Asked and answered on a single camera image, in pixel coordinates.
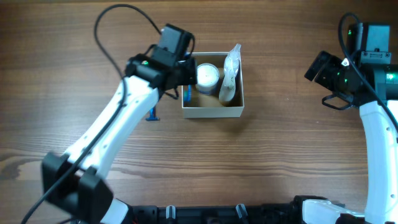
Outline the blue white toothbrush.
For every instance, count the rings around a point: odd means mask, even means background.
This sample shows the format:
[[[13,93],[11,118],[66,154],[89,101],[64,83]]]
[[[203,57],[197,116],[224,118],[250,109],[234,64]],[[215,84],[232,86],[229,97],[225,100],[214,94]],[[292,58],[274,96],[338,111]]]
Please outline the blue white toothbrush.
[[[192,100],[192,86],[187,85],[183,91],[183,102],[189,103]]]

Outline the white cotton swab tub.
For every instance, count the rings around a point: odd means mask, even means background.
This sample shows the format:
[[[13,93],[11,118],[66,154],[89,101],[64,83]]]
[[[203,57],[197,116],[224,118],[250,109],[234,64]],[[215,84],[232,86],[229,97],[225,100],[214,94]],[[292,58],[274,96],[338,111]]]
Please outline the white cotton swab tub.
[[[217,67],[210,63],[203,63],[197,66],[196,89],[205,95],[212,95],[220,79]]]

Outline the white amber tube bottle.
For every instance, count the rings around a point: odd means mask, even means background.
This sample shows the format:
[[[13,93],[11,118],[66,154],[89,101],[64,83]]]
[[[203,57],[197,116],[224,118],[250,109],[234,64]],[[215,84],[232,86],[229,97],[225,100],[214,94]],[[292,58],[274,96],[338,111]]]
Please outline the white amber tube bottle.
[[[228,105],[236,93],[236,76],[239,70],[239,60],[226,57],[224,61],[224,79],[221,84],[219,101],[222,105]]]

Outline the blue disposable razor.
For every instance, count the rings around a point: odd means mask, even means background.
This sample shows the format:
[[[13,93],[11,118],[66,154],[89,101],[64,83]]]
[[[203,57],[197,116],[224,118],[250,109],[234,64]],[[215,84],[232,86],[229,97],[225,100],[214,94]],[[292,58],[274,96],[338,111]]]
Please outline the blue disposable razor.
[[[149,111],[149,116],[146,118],[146,121],[159,121],[160,118],[156,114],[156,107],[153,107]]]

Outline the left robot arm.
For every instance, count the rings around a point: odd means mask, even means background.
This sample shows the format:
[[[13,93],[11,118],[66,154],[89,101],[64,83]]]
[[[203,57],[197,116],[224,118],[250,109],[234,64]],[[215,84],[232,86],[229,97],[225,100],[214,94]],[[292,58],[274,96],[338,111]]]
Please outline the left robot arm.
[[[83,223],[124,223],[129,206],[105,178],[128,136],[169,90],[197,82],[192,33],[167,24],[158,44],[127,61],[111,101],[87,132],[61,156],[41,164],[44,199]]]

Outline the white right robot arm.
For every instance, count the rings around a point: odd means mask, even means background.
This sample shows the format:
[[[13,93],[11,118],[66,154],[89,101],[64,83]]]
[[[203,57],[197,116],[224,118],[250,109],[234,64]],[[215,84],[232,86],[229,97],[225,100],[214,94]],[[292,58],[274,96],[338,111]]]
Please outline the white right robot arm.
[[[362,23],[348,27],[348,57],[321,51],[305,78],[331,91],[342,108],[358,108],[368,157],[368,197],[358,222],[397,223],[397,65],[391,62],[390,27]]]

